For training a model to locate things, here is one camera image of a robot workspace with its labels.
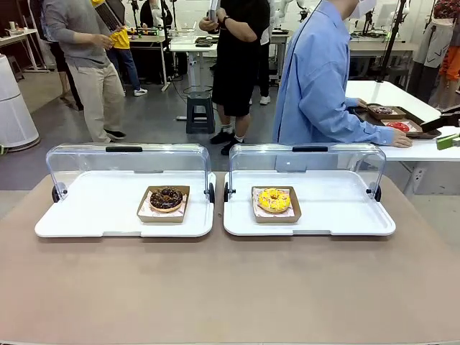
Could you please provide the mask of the person's right hand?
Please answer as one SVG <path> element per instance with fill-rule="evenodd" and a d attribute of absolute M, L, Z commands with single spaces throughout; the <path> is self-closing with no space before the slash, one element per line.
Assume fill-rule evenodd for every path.
<path fill-rule="evenodd" d="M 413 146 L 412 139 L 399 129 L 392 129 L 392 147 L 409 148 Z"/>

